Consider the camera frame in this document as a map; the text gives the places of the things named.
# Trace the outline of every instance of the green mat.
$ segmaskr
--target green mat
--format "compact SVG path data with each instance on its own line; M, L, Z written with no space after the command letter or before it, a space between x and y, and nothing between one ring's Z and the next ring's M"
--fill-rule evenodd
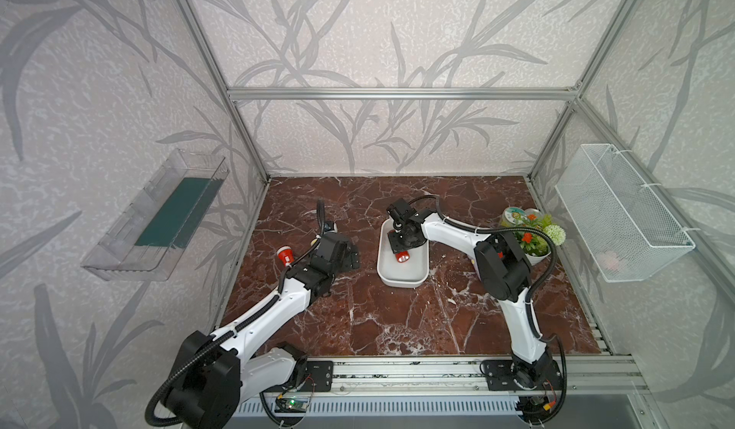
M224 180L184 177L135 245L185 248Z

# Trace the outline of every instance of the robotic arm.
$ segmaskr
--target robotic arm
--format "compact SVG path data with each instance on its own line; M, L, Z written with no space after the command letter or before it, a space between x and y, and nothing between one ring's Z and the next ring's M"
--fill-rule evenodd
M219 429L240 402L276 385L286 390L304 382L307 355L295 347L281 344L253 355L289 319L327 295L336 274L359 268L357 248L324 220L321 201L317 218L317 241L299 259L283 258L278 289L231 323L209 335L194 332L181 344L169 378L145 409L148 424ZM156 416L158 402L176 416Z
M427 195L419 199L433 197ZM398 254L417 248L427 241L442 242L467 254L487 292L501 306L508 325L512 349L514 382L523 389L535 389L554 372L547 342L539 333L531 295L548 277L556 263L556 252L547 272L536 284L531 283L531 265L515 239L513 228L491 230L444 217L436 198L436 211L417 211L404 199L388 207L395 232L388 234L391 250ZM538 230L528 228L526 232ZM553 250L554 243L549 241Z

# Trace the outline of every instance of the marble surface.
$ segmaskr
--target marble surface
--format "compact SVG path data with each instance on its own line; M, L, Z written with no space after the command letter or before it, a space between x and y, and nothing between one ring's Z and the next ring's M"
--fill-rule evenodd
M485 293L470 260L431 243L430 276L417 289L384 285L376 271L379 230L397 197L443 197L445 214L477 225L497 225L508 206L534 206L521 177L275 178L229 299L224 323L251 308L276 286L276 249L308 249L316 229L315 204L360 249L363 266L337 276L332 295L317 300L268 340L289 342L312 356L508 354L510 335L499 305ZM538 276L546 262L538 264ZM571 353L597 353L590 326L559 264L536 297L539 326L558 333Z

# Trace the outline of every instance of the cable tie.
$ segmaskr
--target cable tie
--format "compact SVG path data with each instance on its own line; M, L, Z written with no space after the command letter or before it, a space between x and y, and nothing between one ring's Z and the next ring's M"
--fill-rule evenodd
M239 332L237 331L237 326L236 326L235 324L232 324L232 325L230 325L230 327L229 327L229 328L228 328L227 330L228 330L228 331L231 331L231 332L232 332L232 338L237 338L237 334L238 334Z

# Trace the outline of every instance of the red and white object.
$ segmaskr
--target red and white object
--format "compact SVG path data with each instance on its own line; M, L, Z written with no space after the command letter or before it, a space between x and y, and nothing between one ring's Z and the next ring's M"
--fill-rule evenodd
M295 260L293 258L293 250L291 250L291 246L285 245L279 250L276 251L276 254L278 255L279 260L283 262L284 266L288 266L293 263Z
M403 252L396 253L395 259L399 261L399 263L403 263L404 261L410 259L411 256L409 255L408 250L404 250Z

